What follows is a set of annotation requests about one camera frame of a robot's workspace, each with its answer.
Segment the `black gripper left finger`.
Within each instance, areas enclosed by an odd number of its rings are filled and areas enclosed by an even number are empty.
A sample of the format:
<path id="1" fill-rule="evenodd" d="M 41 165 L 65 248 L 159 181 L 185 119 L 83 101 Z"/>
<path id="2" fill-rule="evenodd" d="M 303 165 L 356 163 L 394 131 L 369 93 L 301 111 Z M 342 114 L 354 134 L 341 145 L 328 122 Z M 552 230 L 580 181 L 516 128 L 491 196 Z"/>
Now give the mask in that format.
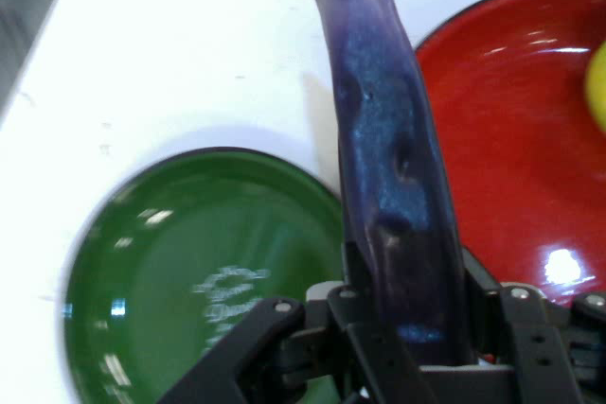
<path id="1" fill-rule="evenodd" d="M 343 247 L 345 282 L 301 303 L 266 298 L 162 397 L 163 403 L 295 403 L 329 377 L 344 403 L 435 403 L 396 330 L 374 308 L 367 265 Z"/>

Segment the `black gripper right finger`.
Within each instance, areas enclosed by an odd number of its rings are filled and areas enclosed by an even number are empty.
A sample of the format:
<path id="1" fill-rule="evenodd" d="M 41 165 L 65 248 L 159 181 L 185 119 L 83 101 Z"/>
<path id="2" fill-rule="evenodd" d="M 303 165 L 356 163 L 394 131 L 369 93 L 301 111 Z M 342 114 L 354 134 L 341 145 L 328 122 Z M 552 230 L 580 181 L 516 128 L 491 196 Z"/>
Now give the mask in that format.
<path id="1" fill-rule="evenodd" d="M 505 385 L 494 402 L 602 403 L 605 400 L 605 294 L 581 293 L 570 306 L 525 283 L 500 283 L 462 251 L 478 354 Z"/>

